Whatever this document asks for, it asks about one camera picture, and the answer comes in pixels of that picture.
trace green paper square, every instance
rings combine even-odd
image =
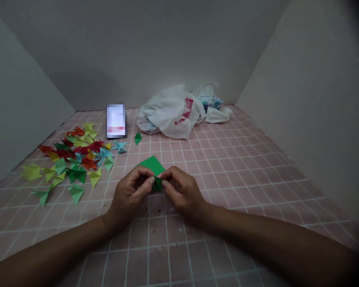
[[[144,167],[147,167],[151,169],[151,171],[155,174],[155,176],[159,175],[160,173],[163,173],[165,171],[165,168],[160,164],[158,159],[155,156],[152,156],[143,162],[139,163],[138,165],[142,165]]]
[[[162,179],[155,177],[156,180],[153,183],[152,191],[161,191],[162,190]]]

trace right hand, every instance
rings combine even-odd
[[[194,224],[201,224],[210,218],[212,213],[211,204],[202,197],[195,178],[178,167],[171,166],[161,175],[162,186],[168,195],[174,208],[185,219]],[[169,180],[177,181],[179,190],[176,190]]]

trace forearm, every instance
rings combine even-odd
[[[359,255],[318,233],[284,221],[210,205],[201,223],[302,286],[338,286]]]
[[[0,286],[48,285],[113,233],[100,216],[26,248],[0,262]]]

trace red print on bag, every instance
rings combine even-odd
[[[182,123],[184,120],[186,120],[189,115],[190,115],[190,112],[191,112],[191,107],[193,106],[193,100],[192,99],[189,99],[189,98],[186,98],[185,99],[185,107],[187,109],[189,109],[188,112],[184,113],[182,116],[181,116],[181,119],[178,121],[178,122],[175,122],[174,124],[175,125],[178,125],[179,123]]]

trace left hand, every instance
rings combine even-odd
[[[104,214],[106,227],[116,230],[129,223],[152,191],[154,181],[154,173],[142,165],[136,166],[123,177],[117,184],[109,211]]]

